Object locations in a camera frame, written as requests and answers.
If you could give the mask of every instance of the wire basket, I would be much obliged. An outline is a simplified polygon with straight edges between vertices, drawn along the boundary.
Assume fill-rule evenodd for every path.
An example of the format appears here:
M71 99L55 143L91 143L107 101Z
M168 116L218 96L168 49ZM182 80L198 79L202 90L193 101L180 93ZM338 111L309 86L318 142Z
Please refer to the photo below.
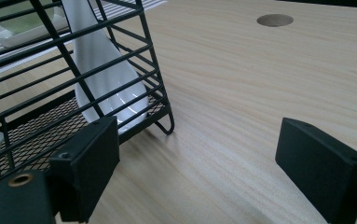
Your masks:
M22 1L0 1L0 8L19 2ZM0 49L0 68L45 50L50 51L32 60L29 65L9 69L0 75L0 133L3 135L3 143L0 145L0 180L6 175L23 170L47 171L48 158L87 125L82 116L83 111L91 107L97 110L99 102L139 82L144 84L146 93L125 102L108 114L102 114L114 116L143 98L148 100L148 107L118 125L120 128L143 113L146 114L143 121L119 135L119 143L122 144L154 123L165 134L172 132L172 109L158 68L142 2L108 2L124 10L120 10L119 15L108 18L104 10L105 2L94 0L93 5L98 8L100 16L98 24L74 33L68 28L56 30L47 16L46 9L61 7L60 1L41 5L39 0L31 0L33 8L0 18L1 22L36 12L48 30L46 36L15 47ZM139 22L141 25L137 27L142 29L132 31L123 28L127 21ZM80 74L72 60L73 50L70 43L82 35L100 29L108 33L122 56ZM84 79L125 60L133 66L138 77L101 97L94 98ZM90 103L82 107L78 107L76 102L76 83L83 87L90 99ZM158 122L166 115L169 115L171 123L169 130Z

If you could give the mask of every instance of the light wood grain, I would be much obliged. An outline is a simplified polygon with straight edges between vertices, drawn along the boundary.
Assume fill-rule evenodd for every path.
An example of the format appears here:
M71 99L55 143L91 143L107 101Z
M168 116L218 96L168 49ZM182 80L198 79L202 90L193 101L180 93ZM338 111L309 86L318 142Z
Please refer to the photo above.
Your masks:
M294 22L256 23L276 13ZM283 117L357 150L357 8L171 0L146 16L176 129L121 146L90 223L325 223L274 157Z

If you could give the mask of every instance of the wooden desk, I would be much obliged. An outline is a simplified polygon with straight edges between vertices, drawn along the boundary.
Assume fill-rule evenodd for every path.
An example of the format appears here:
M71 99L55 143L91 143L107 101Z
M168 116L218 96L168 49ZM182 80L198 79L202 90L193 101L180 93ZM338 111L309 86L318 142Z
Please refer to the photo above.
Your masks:
M256 23L270 13L295 21ZM121 146L90 223L324 223L274 157L283 117L357 150L357 8L171 0L146 15L176 129Z

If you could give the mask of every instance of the metal wire shelf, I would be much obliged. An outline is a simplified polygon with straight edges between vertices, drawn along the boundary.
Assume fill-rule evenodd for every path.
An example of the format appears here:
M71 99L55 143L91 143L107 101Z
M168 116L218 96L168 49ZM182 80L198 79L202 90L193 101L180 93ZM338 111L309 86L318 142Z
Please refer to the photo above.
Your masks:
M0 7L6 7L21 1L0 1ZM172 109L158 68L158 61L141 0L136 0L135 4L120 0L108 1L130 9L122 15L109 19L103 10L102 2L100 0L95 0L95 2L103 19L99 20L96 25L74 33L70 33L67 29L57 31L48 18L45 9L60 7L62 5L60 1L54 1L52 4L42 6L39 0L31 0L33 9L0 18L0 21L6 21L36 12L49 32L48 36L20 44L17 47L0 50L0 56L8 55L0 57L0 67L23 60L43 50L58 49L53 51L55 52L54 54L43 57L45 59L40 62L0 76L0 87L15 78L26 77L29 73L39 73L46 66L56 66L56 62L63 61L66 64L63 67L56 66L58 68L55 72L44 74L35 80L18 84L11 90L0 93L0 132L4 134L4 144L0 146L0 180L9 174L23 170L47 171L50 155L59 150L77 131L87 125L81 113L91 107L95 108L99 113L101 112L101 117L114 116L139 100L148 99L147 108L118 125L118 128L120 128L146 113L146 118L142 122L119 136L120 144L154 123L165 134L172 132L174 128ZM135 19L141 23L142 34L139 34L138 31L129 31L118 25L120 22ZM122 56L81 74L72 59L71 54L73 51L67 43L100 29L104 29L109 34L111 41L120 50ZM126 60L134 67L138 77L99 98L94 98L84 79ZM15 102L14 105L8 104L15 95L31 92L31 90L37 89L40 84L49 83L54 78L59 78L62 81L51 85L49 89L41 93L23 99L21 102ZM144 84L146 93L126 102L126 104L114 109L109 114L104 115L98 109L98 103L138 82ZM82 107L78 107L76 103L76 96L73 91L73 85L76 83L81 85L90 99L90 103ZM169 115L171 123L169 130L158 122L166 115Z

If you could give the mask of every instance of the desk surface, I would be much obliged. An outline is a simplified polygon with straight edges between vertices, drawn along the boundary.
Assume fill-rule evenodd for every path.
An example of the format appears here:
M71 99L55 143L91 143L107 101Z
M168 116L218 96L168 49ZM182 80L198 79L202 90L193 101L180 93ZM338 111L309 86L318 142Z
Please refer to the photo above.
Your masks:
M274 13L294 22L256 22ZM171 0L146 16L175 132L121 146L90 223L325 223L274 157L283 117L357 150L357 8Z

